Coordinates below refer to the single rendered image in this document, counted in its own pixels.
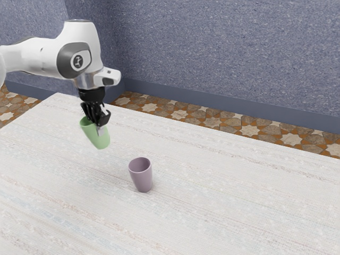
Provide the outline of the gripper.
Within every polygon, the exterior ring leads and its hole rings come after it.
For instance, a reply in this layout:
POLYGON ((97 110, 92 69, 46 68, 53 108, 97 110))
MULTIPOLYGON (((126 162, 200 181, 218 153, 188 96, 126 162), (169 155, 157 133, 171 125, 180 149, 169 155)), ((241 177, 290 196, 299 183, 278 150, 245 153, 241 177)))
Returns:
POLYGON ((105 108, 103 103, 105 88, 78 89, 78 94, 82 101, 80 105, 83 112, 91 123, 95 123, 98 136, 102 136, 104 127, 111 117, 110 111, 105 108))

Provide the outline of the green cup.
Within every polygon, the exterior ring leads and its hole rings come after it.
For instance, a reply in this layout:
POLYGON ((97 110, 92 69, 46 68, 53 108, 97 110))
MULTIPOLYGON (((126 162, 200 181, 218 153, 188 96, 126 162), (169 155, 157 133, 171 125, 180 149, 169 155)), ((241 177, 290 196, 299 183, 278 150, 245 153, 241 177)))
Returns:
POLYGON ((97 149, 105 149, 109 146, 111 138, 105 125, 97 127, 86 116, 80 120, 79 124, 85 136, 97 149))

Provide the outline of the purple cup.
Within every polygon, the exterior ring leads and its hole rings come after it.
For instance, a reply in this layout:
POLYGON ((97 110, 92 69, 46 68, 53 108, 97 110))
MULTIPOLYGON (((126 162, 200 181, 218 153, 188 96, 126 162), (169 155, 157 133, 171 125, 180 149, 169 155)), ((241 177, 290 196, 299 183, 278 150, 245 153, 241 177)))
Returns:
POLYGON ((139 192, 146 193, 152 188, 152 166, 148 158, 139 157, 130 161, 128 170, 139 192))

